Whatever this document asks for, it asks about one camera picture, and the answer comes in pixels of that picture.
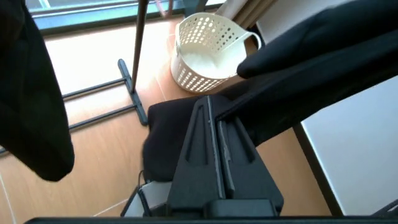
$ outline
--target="laundry basket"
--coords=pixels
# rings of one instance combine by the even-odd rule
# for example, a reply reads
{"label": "laundry basket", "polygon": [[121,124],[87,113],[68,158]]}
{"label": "laundry basket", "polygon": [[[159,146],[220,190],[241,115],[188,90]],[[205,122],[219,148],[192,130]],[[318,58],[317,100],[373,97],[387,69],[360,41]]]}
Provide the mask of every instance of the laundry basket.
{"label": "laundry basket", "polygon": [[236,75],[246,58],[244,40],[254,35],[233,21],[205,12],[177,24],[171,61],[174,80],[184,90],[203,93]]}

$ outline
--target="black cloth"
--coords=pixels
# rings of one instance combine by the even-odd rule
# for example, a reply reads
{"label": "black cloth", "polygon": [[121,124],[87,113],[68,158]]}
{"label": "black cloth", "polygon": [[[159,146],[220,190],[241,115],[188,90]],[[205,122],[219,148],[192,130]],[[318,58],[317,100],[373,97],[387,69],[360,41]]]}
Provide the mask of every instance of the black cloth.
{"label": "black cloth", "polygon": [[0,1],[0,145],[45,180],[58,181],[75,155],[44,40],[20,0]]}
{"label": "black cloth", "polygon": [[[398,24],[391,21],[398,20],[397,11],[398,1],[353,1],[301,22],[239,65],[238,75],[249,79],[217,93],[231,100],[222,105],[217,119],[238,116],[257,146],[318,110],[394,77]],[[340,27],[337,21],[344,24]],[[357,32],[358,24],[364,25]],[[352,34],[344,35],[349,30]],[[336,43],[331,44],[328,34]],[[173,179],[182,145],[177,141],[183,141],[179,135],[185,135],[183,127],[190,120],[185,110],[197,98],[149,108],[150,133],[143,148],[146,178]],[[166,119],[162,129],[151,128]]]}

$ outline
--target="vertical pole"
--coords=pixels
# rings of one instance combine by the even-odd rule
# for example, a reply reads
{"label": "vertical pole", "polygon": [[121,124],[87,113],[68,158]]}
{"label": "vertical pole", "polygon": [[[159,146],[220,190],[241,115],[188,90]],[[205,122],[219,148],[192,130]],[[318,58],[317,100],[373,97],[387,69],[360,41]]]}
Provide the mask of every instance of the vertical pole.
{"label": "vertical pole", "polygon": [[136,30],[136,46],[134,47],[134,61],[132,63],[131,89],[130,92],[136,91],[136,82],[138,74],[139,57],[141,54],[142,37],[144,36],[145,19],[147,15],[148,0],[139,0]]}

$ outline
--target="metal rod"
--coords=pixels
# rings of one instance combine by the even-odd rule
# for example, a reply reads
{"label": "metal rod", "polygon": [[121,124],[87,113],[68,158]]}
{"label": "metal rod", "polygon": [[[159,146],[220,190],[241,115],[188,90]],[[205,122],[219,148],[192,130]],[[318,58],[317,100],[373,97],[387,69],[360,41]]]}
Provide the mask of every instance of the metal rod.
{"label": "metal rod", "polygon": [[75,128],[79,128],[81,126],[84,126],[84,125],[87,125],[87,124],[90,124],[90,123],[94,123],[94,122],[99,121],[101,119],[116,115],[118,113],[122,113],[124,111],[130,110],[130,109],[133,109],[133,108],[136,108],[136,107],[137,107],[136,105],[129,105],[129,106],[125,106],[123,108],[120,108],[120,109],[117,109],[117,110],[114,110],[114,111],[110,111],[108,113],[105,113],[105,114],[102,114],[102,115],[99,115],[99,116],[95,116],[94,118],[90,118],[90,119],[87,119],[85,121],[80,121],[79,123],[76,123],[76,124],[73,124],[73,125],[69,126],[69,130],[72,130],[72,129],[75,129]]}
{"label": "metal rod", "polygon": [[88,87],[88,88],[84,88],[82,90],[78,90],[78,91],[74,91],[74,92],[71,92],[71,93],[67,93],[65,95],[62,95],[62,98],[65,99],[65,98],[77,96],[77,95],[80,95],[80,94],[83,94],[83,93],[88,93],[90,91],[94,91],[94,90],[97,90],[97,89],[100,89],[100,88],[104,88],[104,87],[107,87],[107,86],[111,86],[111,85],[114,85],[114,84],[117,84],[117,83],[121,83],[121,82],[124,82],[124,81],[126,81],[125,78],[118,78],[117,80],[113,80],[113,81],[110,81],[110,82],[106,82],[106,83],[102,83],[102,84],[99,84],[99,85],[95,85],[95,86],[91,86],[91,87]]}
{"label": "metal rod", "polygon": [[131,81],[132,81],[132,88],[130,89],[131,93],[134,93],[136,90],[139,57],[141,55],[141,45],[142,45],[142,37],[144,36],[147,7],[148,7],[148,0],[139,1],[138,15],[137,15],[136,46],[134,47],[134,61],[132,63],[132,74],[131,74]]}

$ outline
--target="wooden floor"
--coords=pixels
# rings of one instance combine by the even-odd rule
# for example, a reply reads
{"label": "wooden floor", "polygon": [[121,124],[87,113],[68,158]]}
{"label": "wooden floor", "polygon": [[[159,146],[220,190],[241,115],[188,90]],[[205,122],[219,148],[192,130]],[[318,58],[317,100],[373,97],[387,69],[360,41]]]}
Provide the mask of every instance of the wooden floor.
{"label": "wooden floor", "polygon": [[[145,27],[137,91],[146,110],[190,96],[174,83],[169,67],[180,21],[149,22]],[[119,58],[131,72],[135,31],[133,25],[125,25],[47,38],[62,93],[121,78]],[[126,88],[118,86],[65,105],[73,124],[130,103]],[[73,132],[75,166],[56,183],[38,178],[12,156],[0,158],[1,223],[34,217],[118,216],[137,184],[147,133],[136,112]],[[291,129],[261,144],[258,151],[284,195],[283,215],[330,214]]]}

